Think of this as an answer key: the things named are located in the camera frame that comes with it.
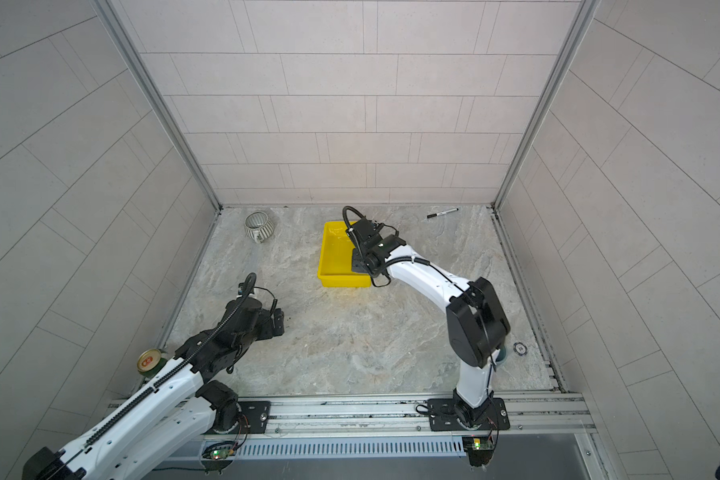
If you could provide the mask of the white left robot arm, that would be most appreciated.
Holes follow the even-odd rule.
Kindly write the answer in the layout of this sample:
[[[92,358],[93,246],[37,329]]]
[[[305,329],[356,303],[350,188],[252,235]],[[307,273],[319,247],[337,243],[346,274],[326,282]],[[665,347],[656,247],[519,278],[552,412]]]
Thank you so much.
[[[43,447],[24,464],[24,479],[140,479],[195,437],[230,434],[244,443],[251,416],[238,394],[216,380],[230,373],[256,341],[285,332],[276,302],[252,296],[230,301],[216,327],[187,339],[164,368],[113,413],[53,451]]]

